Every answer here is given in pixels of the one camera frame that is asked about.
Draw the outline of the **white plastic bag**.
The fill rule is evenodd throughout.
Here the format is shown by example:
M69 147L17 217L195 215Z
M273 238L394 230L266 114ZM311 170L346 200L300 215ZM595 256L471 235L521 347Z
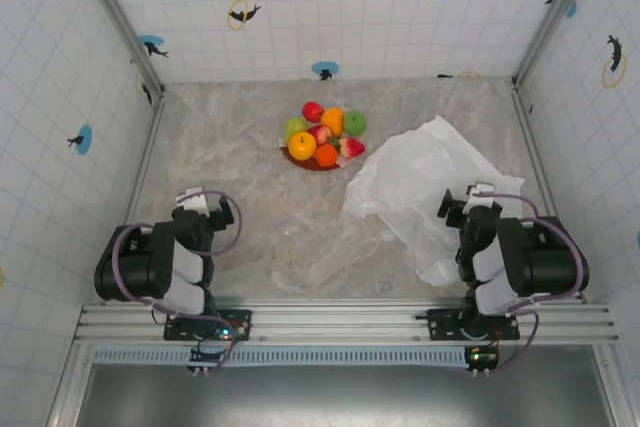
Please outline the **white plastic bag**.
M369 155L348 183L342 210L377 215L407 246L418 278L434 287L459 280L458 234L437 217L446 191L465 201L467 188L490 184L499 194L521 193L524 180L501 173L440 116L393 136Z

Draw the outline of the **blue circle seal decal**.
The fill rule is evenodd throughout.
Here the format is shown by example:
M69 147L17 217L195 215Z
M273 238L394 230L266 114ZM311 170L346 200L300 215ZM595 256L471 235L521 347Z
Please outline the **blue circle seal decal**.
M78 133L73 138L66 140L69 148L74 148L79 155L86 155L93 142L93 130L89 124L80 127Z
M319 61L311 66L311 71L318 76L321 81L331 80L339 73L340 66L333 61Z

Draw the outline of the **aluminium frame post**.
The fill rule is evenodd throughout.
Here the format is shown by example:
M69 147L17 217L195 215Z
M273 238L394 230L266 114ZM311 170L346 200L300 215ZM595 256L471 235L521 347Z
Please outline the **aluminium frame post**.
M516 74L512 77L514 89L519 92L539 62L562 19L566 17L574 0L553 0L550 10L529 43Z
M131 63L136 67L139 75L137 81L139 91L147 98L147 102L154 106L164 96L164 84L152 66L146 48L134 32L118 0L99 0L99 2L129 51Z

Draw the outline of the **yellow orange apple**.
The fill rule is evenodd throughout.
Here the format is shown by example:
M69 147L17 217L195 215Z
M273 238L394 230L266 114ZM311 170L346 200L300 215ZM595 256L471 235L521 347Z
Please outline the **yellow orange apple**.
M287 142L287 150L296 161L311 159L317 149L315 137L307 131L299 131L292 134Z

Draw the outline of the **pink red peach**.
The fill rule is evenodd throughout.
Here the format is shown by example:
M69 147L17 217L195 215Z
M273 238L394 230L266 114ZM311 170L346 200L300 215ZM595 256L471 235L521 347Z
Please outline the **pink red peach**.
M326 144L333 136L331 129L322 124L311 127L308 133L314 137L317 146Z

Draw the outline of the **red strawberry with green leaves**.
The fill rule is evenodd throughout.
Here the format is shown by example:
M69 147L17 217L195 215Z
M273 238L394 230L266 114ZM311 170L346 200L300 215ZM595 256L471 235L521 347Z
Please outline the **red strawberry with green leaves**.
M360 141L351 137L332 136L329 138L329 144L336 149L339 155L348 159L358 157L366 150Z

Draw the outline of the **dark green apple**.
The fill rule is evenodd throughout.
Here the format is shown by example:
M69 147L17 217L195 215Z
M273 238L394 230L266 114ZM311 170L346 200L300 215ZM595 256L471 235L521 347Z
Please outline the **dark green apple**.
M357 110L351 110L344 114L343 117L343 132L349 136L362 135L368 126L365 115Z

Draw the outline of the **aluminium mounting rail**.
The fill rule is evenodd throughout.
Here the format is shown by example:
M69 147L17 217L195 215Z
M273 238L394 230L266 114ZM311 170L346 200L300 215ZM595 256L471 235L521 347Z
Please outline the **aluminium mounting rail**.
M219 297L221 308L252 313L252 345L427 345L423 319L430 309L458 305L451 298L242 298ZM535 346L617 345L618 330L609 308L575 298L542 304L540 320L519 319L522 337L535 336ZM158 315L139 304L108 302L81 310L74 338L105 344L159 344L163 330Z

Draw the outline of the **light green fruit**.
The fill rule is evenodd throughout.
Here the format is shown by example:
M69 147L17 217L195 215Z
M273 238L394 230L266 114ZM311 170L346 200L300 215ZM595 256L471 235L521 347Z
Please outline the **light green fruit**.
M307 121L302 117L291 117L289 118L283 127L282 132L282 142L284 145L287 145L289 139L298 132L306 132L308 129Z

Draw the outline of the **small orange tangerine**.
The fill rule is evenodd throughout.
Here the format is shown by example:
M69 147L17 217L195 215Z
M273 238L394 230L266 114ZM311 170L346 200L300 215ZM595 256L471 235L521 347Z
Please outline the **small orange tangerine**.
M336 164L338 151L333 145L325 143L316 149L314 157L319 167L329 168Z

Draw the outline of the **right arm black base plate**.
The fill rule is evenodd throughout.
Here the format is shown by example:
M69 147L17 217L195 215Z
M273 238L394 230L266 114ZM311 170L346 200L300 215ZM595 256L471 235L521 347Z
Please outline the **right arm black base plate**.
M425 321L433 341L519 340L518 322L505 316L485 316L462 309L429 309L414 316Z

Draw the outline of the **round white brown blue plate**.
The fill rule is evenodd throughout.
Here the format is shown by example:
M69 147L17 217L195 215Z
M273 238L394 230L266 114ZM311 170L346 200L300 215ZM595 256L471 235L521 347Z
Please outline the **round white brown blue plate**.
M345 157L341 152L340 152L340 146L341 146L341 140L345 139L345 136L342 135L340 137L338 136L329 136L327 138L327 142L326 144L329 145L333 145L334 148L337 151L337 157L336 157L336 161L332 164L332 165L320 165L317 162L317 159L315 157L315 155L312 155L309 159L305 159L305 160L298 160L296 158L294 158L289 150L288 150L288 146L287 144L283 141L282 138L278 139L278 146L282 152L282 154L284 155L284 157L291 162L292 164L296 165L299 168L305 169L305 170L309 170L309 171L316 171L316 172L328 172L328 171L332 171L332 170L337 170L340 168L343 168L347 165L349 165L351 162L353 162L357 157L362 157L364 155L364 153L368 150L367 146L366 146L366 141L364 138L361 137L351 137L351 140L353 140L354 142L361 144L362 147L358 147L357 151L359 151L359 154L353 157Z

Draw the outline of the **orange pear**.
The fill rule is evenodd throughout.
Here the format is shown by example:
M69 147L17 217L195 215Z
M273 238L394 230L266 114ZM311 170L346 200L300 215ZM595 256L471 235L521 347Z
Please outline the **orange pear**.
M330 107L321 115L320 123L330 129L333 136L340 137L343 132L344 111L337 106Z

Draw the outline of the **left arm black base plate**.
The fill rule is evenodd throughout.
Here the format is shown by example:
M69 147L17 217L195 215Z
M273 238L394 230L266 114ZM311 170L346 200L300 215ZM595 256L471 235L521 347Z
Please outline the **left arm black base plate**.
M187 318L168 318L164 324L165 341L230 341L235 333L238 341L250 338L252 311L246 309L222 309L218 312L221 321L206 321Z

